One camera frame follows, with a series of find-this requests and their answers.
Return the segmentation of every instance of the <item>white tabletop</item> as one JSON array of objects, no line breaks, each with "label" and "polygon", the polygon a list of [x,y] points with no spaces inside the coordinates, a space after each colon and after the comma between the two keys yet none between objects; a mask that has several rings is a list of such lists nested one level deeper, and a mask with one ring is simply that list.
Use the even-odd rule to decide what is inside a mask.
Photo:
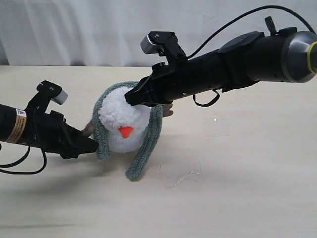
[{"label": "white tabletop", "polygon": [[[69,95],[49,110],[82,129],[106,88],[150,72],[2,66],[0,103],[23,109],[37,85],[49,80]],[[207,92],[197,100],[212,97]],[[131,155],[101,163],[94,154],[72,160],[47,154],[47,168],[38,175],[0,174],[0,237],[317,237],[316,80],[259,83],[222,94],[210,108],[189,97],[175,101],[173,109],[139,182],[124,175]],[[1,163],[26,150],[2,143]],[[33,148],[14,170],[37,170],[42,162],[40,150]],[[198,181],[168,188],[162,179],[162,173],[180,175],[196,165],[201,165]]]}]

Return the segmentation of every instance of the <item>green towel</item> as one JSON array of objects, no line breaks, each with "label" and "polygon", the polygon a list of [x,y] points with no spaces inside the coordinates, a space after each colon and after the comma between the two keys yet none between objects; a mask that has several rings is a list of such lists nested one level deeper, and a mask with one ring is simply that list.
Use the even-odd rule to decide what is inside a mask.
[{"label": "green towel", "polygon": [[[137,81],[127,81],[112,85],[107,88],[104,93],[97,100],[93,109],[93,125],[94,130],[94,140],[99,143],[99,147],[96,151],[97,157],[100,160],[104,160],[111,156],[111,151],[108,146],[107,130],[99,120],[99,110],[102,106],[104,98],[114,89],[119,87],[133,88],[138,84]],[[142,143],[142,146],[138,150],[132,164],[129,169],[125,172],[125,175],[131,181],[139,180],[142,177],[142,172],[144,167],[153,152],[162,128],[162,118],[163,118],[163,107],[156,106],[151,108],[150,121],[148,124],[148,131]]]}]

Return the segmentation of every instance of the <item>plush penguin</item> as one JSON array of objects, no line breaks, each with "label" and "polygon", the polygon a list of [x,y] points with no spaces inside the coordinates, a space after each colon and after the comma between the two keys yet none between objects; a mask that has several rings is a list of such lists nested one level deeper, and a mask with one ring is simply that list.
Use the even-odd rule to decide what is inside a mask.
[{"label": "plush penguin", "polygon": [[100,160],[107,159],[112,152],[137,151],[129,169],[128,179],[139,180],[156,143],[162,127],[162,118],[173,115],[172,104],[147,107],[131,106],[124,94],[137,85],[128,81],[107,88],[97,100],[91,121],[82,130],[85,136],[93,135],[99,143],[96,151]]}]

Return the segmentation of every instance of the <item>yellow label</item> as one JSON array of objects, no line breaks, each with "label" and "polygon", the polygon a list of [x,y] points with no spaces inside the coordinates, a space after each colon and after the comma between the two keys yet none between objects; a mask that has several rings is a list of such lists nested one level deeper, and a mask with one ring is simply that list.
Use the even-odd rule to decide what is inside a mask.
[{"label": "yellow label", "polygon": [[16,143],[18,139],[20,139],[26,125],[26,112],[20,109],[15,109],[15,110],[16,110],[15,125],[11,132],[11,135],[5,141],[8,143]]}]

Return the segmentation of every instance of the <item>cable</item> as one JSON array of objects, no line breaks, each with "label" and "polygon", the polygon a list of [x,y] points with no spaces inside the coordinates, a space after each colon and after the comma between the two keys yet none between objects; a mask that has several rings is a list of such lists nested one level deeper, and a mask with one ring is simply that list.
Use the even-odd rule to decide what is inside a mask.
[{"label": "cable", "polygon": [[224,30],[228,26],[232,25],[233,23],[235,23],[236,21],[240,20],[241,18],[243,18],[247,15],[250,15],[254,12],[261,11],[264,9],[279,9],[279,10],[286,11],[286,12],[292,14],[293,16],[295,16],[296,18],[298,18],[309,29],[309,31],[316,34],[315,31],[313,30],[313,28],[309,25],[309,23],[303,17],[301,17],[299,14],[294,12],[293,10],[288,9],[286,7],[283,7],[283,6],[278,6],[278,5],[266,5],[266,6],[257,7],[253,10],[250,10],[246,13],[243,13],[242,15],[236,17],[232,21],[228,22],[227,24],[225,24],[224,26],[219,28],[216,32],[214,32],[211,36],[209,36],[209,38],[207,40],[205,40],[205,42],[201,46],[199,46],[198,49],[194,53],[192,53],[190,56],[188,56],[187,59],[190,59],[193,56],[195,56],[213,37],[215,37],[217,34],[219,34],[222,30]]},{"label": "cable", "polygon": [[[38,129],[37,129],[37,126],[36,126],[36,123],[35,123],[35,114],[36,114],[36,111],[34,111],[34,113],[33,113],[33,126],[34,126],[34,129],[35,129],[36,139],[37,139],[37,141],[38,141],[38,143],[40,145],[40,149],[42,151],[42,155],[43,155],[43,158],[44,158],[44,163],[43,163],[42,167],[39,170],[33,171],[33,172],[13,172],[13,171],[7,171],[7,170],[0,169],[1,173],[9,174],[9,175],[35,175],[35,174],[38,174],[38,173],[40,173],[41,171],[43,171],[45,169],[48,159],[46,157],[46,154],[45,154],[45,151],[43,149],[41,140],[39,138],[39,132],[38,132]],[[30,150],[31,150],[31,148],[29,147],[27,152],[25,153],[25,155],[21,159],[17,160],[16,162],[13,162],[11,164],[0,165],[0,168],[12,168],[13,166],[21,164],[28,157],[28,155],[30,153]]]}]

